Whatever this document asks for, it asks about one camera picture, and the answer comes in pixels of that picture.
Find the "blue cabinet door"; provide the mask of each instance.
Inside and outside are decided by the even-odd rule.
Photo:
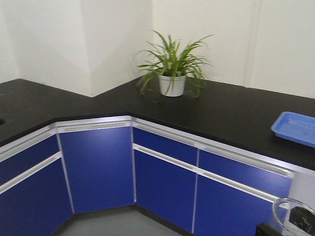
[[[58,151],[57,138],[54,135],[0,162],[0,185],[8,182],[10,179],[18,176]]]
[[[199,167],[279,197],[287,197],[292,184],[286,176],[202,150]]]
[[[137,204],[191,232],[196,174],[135,150]]]
[[[75,213],[134,204],[130,127],[60,138]]]
[[[0,209],[0,235],[50,235],[72,215],[61,160],[2,193]]]
[[[198,176],[194,234],[254,236],[268,222],[272,203],[214,180]]]
[[[141,129],[133,129],[133,142],[165,155],[197,164],[197,148]]]

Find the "white flower pot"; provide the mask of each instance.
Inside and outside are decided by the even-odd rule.
[[[172,77],[159,75],[159,87],[161,94],[167,97],[178,97],[183,95],[186,75],[175,77],[174,83],[171,80]]]

